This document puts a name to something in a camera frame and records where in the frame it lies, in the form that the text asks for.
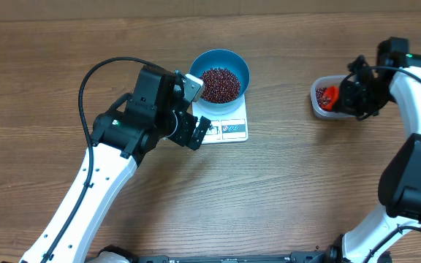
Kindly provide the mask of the red measuring scoop blue handle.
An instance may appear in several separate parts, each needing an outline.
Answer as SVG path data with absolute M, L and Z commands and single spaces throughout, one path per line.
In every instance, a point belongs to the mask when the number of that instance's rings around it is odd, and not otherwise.
M 332 111 L 334 104 L 338 101 L 340 94 L 339 87 L 330 86 L 322 94 L 321 108 L 325 111 Z

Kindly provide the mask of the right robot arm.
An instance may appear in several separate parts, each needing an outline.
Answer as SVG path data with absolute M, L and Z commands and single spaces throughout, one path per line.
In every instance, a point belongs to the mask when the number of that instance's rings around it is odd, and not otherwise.
M 375 65 L 358 56 L 348 69 L 322 94 L 320 107 L 364 121 L 393 102 L 407 138 L 380 177 L 376 208 L 316 261 L 391 262 L 389 247 L 421 232 L 421 55 L 410 53 L 407 39 L 390 37 L 378 45 Z

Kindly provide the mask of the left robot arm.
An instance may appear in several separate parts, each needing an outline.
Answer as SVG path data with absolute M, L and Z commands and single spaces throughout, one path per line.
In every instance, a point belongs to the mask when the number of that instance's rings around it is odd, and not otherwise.
M 205 89 L 191 74 L 144 66 L 131 93 L 94 121 L 92 145 L 55 215 L 22 262 L 83 262 L 110 206 L 162 138 L 192 150 L 211 122 L 188 113 Z

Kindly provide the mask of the white digital kitchen scale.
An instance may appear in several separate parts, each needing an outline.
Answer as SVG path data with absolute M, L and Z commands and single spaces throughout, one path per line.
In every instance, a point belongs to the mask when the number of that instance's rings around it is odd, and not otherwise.
M 192 103 L 192 112 L 198 118 L 204 116 L 211 125 L 203 144 L 245 142 L 249 138 L 245 96 L 226 104 L 214 104 L 200 99 Z

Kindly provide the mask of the red beans in bowl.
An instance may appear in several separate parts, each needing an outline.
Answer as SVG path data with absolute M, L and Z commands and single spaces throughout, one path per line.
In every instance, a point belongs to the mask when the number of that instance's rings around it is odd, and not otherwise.
M 227 68 L 210 68 L 201 74 L 200 79 L 205 84 L 201 98 L 207 102 L 224 104 L 239 97 L 240 81 Z

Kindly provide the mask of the blue plastic bowl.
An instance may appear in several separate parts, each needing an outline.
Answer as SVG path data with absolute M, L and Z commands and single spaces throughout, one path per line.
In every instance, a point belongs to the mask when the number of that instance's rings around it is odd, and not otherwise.
M 210 68 L 227 68 L 230 70 L 240 81 L 239 97 L 245 94 L 251 82 L 251 72 L 246 61 L 237 53 L 225 49 L 206 51 L 194 60 L 189 73 L 200 79 L 201 74 Z

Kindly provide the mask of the red adzuki beans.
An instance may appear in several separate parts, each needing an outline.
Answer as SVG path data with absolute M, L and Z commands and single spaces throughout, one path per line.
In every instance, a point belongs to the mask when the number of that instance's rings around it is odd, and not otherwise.
M 327 87 L 322 87 L 322 88 L 317 88 L 316 89 L 316 100 L 317 100 L 317 104 L 320 107 L 326 106 L 330 103 L 330 98 L 325 97 L 325 92 L 327 90 Z

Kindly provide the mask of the clear plastic container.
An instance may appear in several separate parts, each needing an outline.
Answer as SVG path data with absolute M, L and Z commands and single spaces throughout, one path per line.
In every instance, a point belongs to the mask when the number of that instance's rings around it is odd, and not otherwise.
M 353 115 L 347 115 L 343 113 L 335 113 L 323 110 L 316 98 L 316 91 L 319 88 L 327 88 L 332 85 L 339 86 L 341 81 L 346 77 L 346 75 L 330 75 L 318 78 L 314 81 L 313 85 L 311 86 L 310 96 L 311 96 L 311 103 L 314 114 L 316 117 L 325 120 L 334 120 L 334 119 L 343 119 L 343 118 L 353 118 Z

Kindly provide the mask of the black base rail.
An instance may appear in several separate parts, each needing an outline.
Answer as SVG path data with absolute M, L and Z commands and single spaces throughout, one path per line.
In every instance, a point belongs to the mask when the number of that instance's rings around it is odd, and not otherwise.
M 330 246 L 326 251 L 293 251 L 276 255 L 223 255 L 223 256 L 137 256 L 115 245 L 104 247 L 96 257 L 86 263 L 328 263 L 350 262 L 340 250 Z

